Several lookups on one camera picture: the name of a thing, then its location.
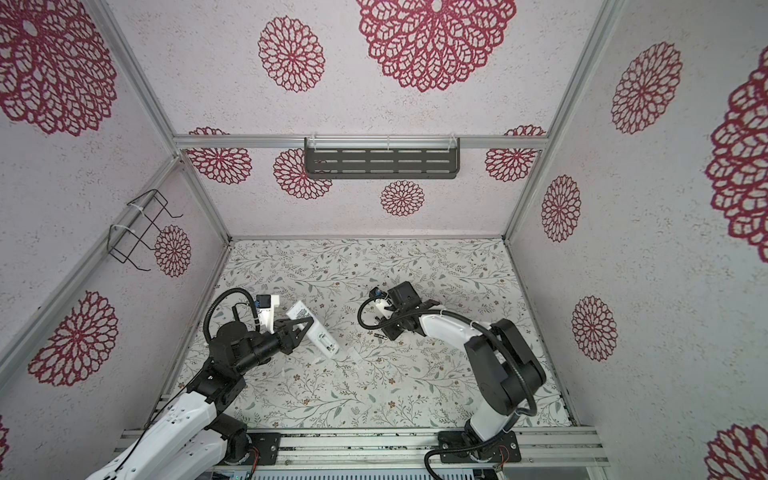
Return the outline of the white remote control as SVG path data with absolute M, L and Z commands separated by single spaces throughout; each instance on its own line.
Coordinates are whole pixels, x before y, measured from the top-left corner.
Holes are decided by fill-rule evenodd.
M 334 358 L 340 353 L 340 346 L 336 339 L 302 301 L 295 302 L 287 310 L 287 316 L 291 320 L 311 318 L 312 322 L 308 327 L 301 325 L 301 328 L 306 332 L 305 337 L 327 358 Z

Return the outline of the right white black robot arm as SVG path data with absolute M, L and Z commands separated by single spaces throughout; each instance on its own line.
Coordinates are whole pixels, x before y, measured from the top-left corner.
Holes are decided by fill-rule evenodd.
M 392 341 L 411 332 L 466 354 L 482 396 L 467 425 L 472 440 L 488 441 L 514 426 L 520 417 L 538 414 L 535 393 L 546 384 L 547 375 L 512 321 L 472 320 L 435 300 L 422 299 L 409 282 L 387 291 L 375 287 L 364 304 L 376 311 L 376 322 L 368 324 L 363 310 L 358 310 L 358 324 L 367 330 L 381 330 Z

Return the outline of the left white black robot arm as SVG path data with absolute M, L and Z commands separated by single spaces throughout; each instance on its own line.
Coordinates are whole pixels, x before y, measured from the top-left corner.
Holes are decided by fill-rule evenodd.
M 245 374 L 278 354 L 289 355 L 314 324 L 311 317 L 281 320 L 272 332 L 241 321 L 221 326 L 201 370 L 165 413 L 92 479 L 194 479 L 226 460 L 248 457 L 245 424 L 226 410 L 246 386 Z

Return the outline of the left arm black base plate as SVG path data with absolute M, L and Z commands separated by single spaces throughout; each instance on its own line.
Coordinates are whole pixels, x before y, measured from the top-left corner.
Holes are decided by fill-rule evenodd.
M 272 466 L 277 463 L 280 433 L 240 433 L 234 440 L 235 465 Z

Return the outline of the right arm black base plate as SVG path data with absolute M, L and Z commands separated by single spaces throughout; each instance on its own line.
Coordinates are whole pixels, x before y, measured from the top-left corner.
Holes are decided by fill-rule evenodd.
M 490 440 L 473 439 L 464 431 L 441 431 L 437 435 L 440 461 L 458 463 L 519 463 L 522 459 L 515 432 L 501 431 Z

